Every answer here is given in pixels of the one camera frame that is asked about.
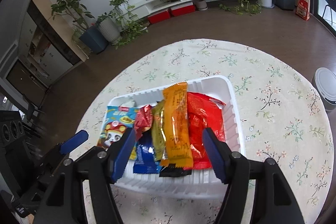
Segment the white plastic tray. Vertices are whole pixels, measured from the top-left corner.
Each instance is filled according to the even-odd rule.
[[[215,75],[189,80],[187,83],[188,91],[206,94],[226,104],[222,109],[226,143],[232,151],[239,151],[245,156],[244,136],[235,92],[229,79]],[[137,107],[147,104],[154,106],[157,101],[163,100],[162,90],[168,86],[171,85],[117,96],[109,102],[109,105],[119,106],[133,99]],[[117,186],[140,193],[192,199],[222,199],[226,191],[227,186],[216,178],[212,169],[193,170],[191,175],[182,178],[160,178],[158,174],[134,174],[133,165],[134,161],[129,160],[124,175],[116,183]]]

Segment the red snack bag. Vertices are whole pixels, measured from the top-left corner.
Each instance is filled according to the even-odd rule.
[[[220,100],[195,92],[188,92],[187,102],[189,140],[194,159],[193,169],[211,168],[211,163],[203,146],[202,132],[203,129],[210,127],[218,140],[225,141],[222,111],[217,106],[217,104],[225,104]]]
[[[139,109],[135,117],[134,130],[135,130],[135,141],[138,141],[142,137],[142,133],[149,130],[152,127],[153,114],[152,106],[145,105]]]
[[[295,14],[303,18],[304,20],[308,20],[309,19],[308,2],[305,0],[299,0]]]

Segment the red storage box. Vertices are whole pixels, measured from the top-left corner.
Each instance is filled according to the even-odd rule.
[[[181,5],[170,8],[171,14],[175,17],[192,13],[196,11],[195,5],[192,2],[183,3]]]
[[[147,18],[148,18],[150,23],[154,24],[154,23],[157,23],[157,22],[160,22],[160,21],[163,21],[163,20],[166,20],[166,19],[170,18],[170,14],[168,12],[168,9],[166,9],[166,10],[163,10],[163,11],[156,12],[156,13],[150,15]]]

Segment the snack package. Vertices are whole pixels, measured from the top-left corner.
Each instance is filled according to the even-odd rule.
[[[187,83],[178,83],[163,90],[165,99],[163,131],[166,136],[168,159],[160,165],[175,167],[193,167],[193,155],[190,150],[187,114]]]
[[[112,142],[117,142],[126,131],[126,128],[133,127],[135,117],[139,112],[135,107],[108,106],[104,130],[101,132],[97,145],[109,148]],[[130,156],[130,160],[135,160],[137,154],[136,146]]]
[[[182,167],[175,167],[175,164],[162,167],[159,177],[180,178],[191,175],[191,169],[184,169]]]
[[[153,114],[152,106],[145,105],[139,109],[135,117],[134,130],[135,130],[135,141],[138,141],[142,137],[142,133],[149,130],[152,127]]]
[[[309,19],[308,2],[305,0],[299,0],[295,14],[303,18],[304,20],[308,20]]]
[[[152,144],[151,130],[143,133],[136,147],[136,160],[133,173],[158,174],[161,170],[159,162],[154,161],[154,146]]]
[[[225,141],[222,111],[217,106],[217,104],[225,104],[205,94],[194,92],[188,92],[187,98],[190,148],[194,159],[193,169],[211,168],[203,146],[202,132],[210,127],[218,140]]]
[[[166,136],[163,131],[163,106],[165,101],[158,102],[152,108],[153,125],[152,125],[152,142],[154,146],[154,160],[162,160],[163,151],[166,147]]]

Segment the round table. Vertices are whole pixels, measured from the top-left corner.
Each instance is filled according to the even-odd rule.
[[[210,75],[228,77],[235,89],[246,157],[258,161],[274,158],[294,192],[305,223],[314,223],[332,176],[334,147],[329,120],[308,80],[252,47],[192,39],[143,57],[122,71],[92,102],[77,129],[87,130],[89,140],[74,150],[71,158],[96,145],[106,106],[114,96]],[[254,185],[250,181],[242,223],[250,221]],[[95,223],[88,183],[83,189],[88,221]],[[164,198],[117,186],[112,186],[112,192],[124,223],[130,224],[212,223],[222,202]]]

